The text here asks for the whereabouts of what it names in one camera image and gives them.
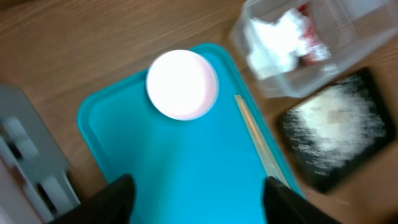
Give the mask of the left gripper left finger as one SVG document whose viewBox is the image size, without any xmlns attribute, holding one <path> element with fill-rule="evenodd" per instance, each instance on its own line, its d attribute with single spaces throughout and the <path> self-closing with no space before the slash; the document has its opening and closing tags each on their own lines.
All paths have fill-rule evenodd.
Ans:
<svg viewBox="0 0 398 224">
<path fill-rule="evenodd" d="M 86 202 L 50 224 L 127 224 L 136 199 L 136 186 L 129 174 L 120 176 Z"/>
</svg>

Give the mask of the white napkin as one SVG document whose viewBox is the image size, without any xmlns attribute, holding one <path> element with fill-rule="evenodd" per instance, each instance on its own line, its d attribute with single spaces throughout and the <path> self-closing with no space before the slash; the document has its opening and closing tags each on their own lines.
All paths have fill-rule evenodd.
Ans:
<svg viewBox="0 0 398 224">
<path fill-rule="evenodd" d="M 305 37 L 310 19 L 297 9 L 289 9 L 275 22 L 252 18 L 248 25 L 252 32 L 246 62 L 258 80 L 295 70 L 299 58 L 310 52 Z"/>
</svg>

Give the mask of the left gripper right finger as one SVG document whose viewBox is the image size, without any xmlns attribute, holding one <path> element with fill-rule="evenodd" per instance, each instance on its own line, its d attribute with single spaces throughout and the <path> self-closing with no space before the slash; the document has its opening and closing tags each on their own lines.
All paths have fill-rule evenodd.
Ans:
<svg viewBox="0 0 398 224">
<path fill-rule="evenodd" d="M 275 177 L 264 182 L 262 204 L 268 224 L 340 224 Z"/>
</svg>

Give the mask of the small pink-white bowl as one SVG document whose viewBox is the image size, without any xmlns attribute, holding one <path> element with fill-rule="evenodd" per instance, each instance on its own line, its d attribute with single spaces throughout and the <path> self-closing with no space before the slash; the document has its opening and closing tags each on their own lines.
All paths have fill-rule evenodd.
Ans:
<svg viewBox="0 0 398 224">
<path fill-rule="evenodd" d="M 171 50 L 149 66 L 146 91 L 152 104 L 165 116 L 189 121 L 214 106 L 219 81 L 211 63 L 191 50 Z"/>
</svg>

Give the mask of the red snack wrapper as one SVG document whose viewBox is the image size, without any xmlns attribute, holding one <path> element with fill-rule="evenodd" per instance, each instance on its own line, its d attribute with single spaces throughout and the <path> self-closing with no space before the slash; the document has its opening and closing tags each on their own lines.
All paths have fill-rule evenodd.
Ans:
<svg viewBox="0 0 398 224">
<path fill-rule="evenodd" d="M 301 61 L 304 65 L 309 66 L 328 60 L 331 57 L 331 53 L 328 46 L 318 36 L 315 27 L 315 18 L 312 15 L 311 2 L 302 4 L 297 10 L 301 13 L 305 21 L 304 33 L 300 37 L 300 40 L 303 40 L 305 44 L 303 48 L 305 52 L 300 56 Z"/>
</svg>

